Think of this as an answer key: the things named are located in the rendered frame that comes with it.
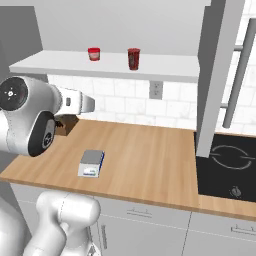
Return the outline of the grey cabinet door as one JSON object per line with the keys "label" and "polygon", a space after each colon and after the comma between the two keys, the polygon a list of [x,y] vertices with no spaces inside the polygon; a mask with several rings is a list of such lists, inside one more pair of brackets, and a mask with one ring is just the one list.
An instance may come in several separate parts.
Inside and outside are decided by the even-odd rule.
{"label": "grey cabinet door", "polygon": [[245,0],[211,0],[198,50],[196,155],[208,157],[215,133]]}

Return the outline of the small red yogurt cup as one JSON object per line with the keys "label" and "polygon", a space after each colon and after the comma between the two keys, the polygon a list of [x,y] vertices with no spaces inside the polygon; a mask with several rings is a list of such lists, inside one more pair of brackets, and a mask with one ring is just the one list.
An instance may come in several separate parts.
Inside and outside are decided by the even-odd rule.
{"label": "small red yogurt cup", "polygon": [[100,60],[100,49],[98,47],[91,47],[88,49],[89,59],[91,61],[99,61]]}

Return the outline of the dark red tall cup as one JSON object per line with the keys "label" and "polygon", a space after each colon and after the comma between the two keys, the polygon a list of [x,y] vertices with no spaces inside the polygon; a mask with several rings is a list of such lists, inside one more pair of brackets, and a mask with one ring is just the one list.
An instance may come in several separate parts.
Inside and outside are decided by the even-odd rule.
{"label": "dark red tall cup", "polygon": [[131,70],[137,70],[139,68],[139,48],[129,48],[128,49],[128,64]]}

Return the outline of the grey drawer front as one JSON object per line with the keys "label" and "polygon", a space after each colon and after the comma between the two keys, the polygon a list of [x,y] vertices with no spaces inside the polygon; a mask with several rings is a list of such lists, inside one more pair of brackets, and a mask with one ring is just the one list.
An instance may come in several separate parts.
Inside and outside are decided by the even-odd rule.
{"label": "grey drawer front", "polygon": [[[102,197],[96,197],[96,200],[98,200],[101,205],[101,213],[106,216],[120,217],[182,229],[188,227],[190,219],[189,211]],[[127,214],[126,211],[132,208],[148,209],[153,216],[152,218],[146,218]]]}
{"label": "grey drawer front", "polygon": [[253,221],[210,214],[192,213],[189,231],[256,242],[256,236],[231,232],[231,226],[235,227],[236,225],[239,228],[250,229],[253,227],[253,229],[256,230],[256,222]]}

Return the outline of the grey wall cabinet with shelf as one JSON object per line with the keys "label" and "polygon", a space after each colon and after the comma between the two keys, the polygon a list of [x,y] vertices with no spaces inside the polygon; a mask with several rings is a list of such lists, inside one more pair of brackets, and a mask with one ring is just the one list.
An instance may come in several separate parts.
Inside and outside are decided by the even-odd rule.
{"label": "grey wall cabinet with shelf", "polygon": [[[195,83],[211,0],[32,0],[42,50],[10,66],[16,73]],[[100,60],[88,49],[98,47]],[[139,48],[131,70],[128,49]]]}

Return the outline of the grey wall socket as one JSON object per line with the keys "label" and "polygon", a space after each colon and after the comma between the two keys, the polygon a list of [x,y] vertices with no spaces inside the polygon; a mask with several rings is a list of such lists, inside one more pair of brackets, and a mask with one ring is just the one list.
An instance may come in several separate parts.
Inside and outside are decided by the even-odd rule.
{"label": "grey wall socket", "polygon": [[151,81],[149,86],[149,98],[161,100],[163,96],[163,82]]}

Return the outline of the black hob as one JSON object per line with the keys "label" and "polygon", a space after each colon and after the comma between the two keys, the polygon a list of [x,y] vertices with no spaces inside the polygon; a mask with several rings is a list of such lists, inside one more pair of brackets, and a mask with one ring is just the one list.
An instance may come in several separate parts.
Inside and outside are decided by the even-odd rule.
{"label": "black hob", "polygon": [[215,134],[196,171],[200,195],[256,203],[256,137]]}

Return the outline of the grey base cupboard door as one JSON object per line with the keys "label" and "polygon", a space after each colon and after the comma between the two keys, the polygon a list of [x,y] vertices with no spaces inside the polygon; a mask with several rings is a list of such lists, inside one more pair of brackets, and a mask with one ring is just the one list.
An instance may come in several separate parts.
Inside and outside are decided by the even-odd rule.
{"label": "grey base cupboard door", "polygon": [[[107,249],[101,225],[106,225]],[[186,230],[101,215],[97,221],[102,256],[182,256]]]}
{"label": "grey base cupboard door", "polygon": [[256,256],[256,242],[189,231],[183,256]]}

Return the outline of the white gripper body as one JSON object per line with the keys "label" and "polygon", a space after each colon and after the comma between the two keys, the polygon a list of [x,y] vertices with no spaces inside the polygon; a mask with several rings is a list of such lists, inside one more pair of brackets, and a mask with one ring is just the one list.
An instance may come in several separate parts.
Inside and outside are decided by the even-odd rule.
{"label": "white gripper body", "polygon": [[82,95],[81,112],[90,113],[95,110],[95,100],[87,95]]}

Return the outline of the white digital scale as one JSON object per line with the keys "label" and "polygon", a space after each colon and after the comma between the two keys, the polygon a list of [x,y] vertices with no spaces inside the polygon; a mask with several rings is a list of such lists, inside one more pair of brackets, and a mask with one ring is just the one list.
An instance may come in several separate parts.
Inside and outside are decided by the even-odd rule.
{"label": "white digital scale", "polygon": [[86,150],[79,163],[78,175],[98,178],[104,157],[105,152],[102,150]]}

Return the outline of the brown wooden box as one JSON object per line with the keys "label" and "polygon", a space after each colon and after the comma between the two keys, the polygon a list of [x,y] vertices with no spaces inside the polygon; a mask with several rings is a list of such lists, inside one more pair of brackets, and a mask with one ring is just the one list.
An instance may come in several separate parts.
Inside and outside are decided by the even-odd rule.
{"label": "brown wooden box", "polygon": [[60,136],[67,136],[79,119],[76,115],[62,115],[55,117],[56,129],[55,134]]}

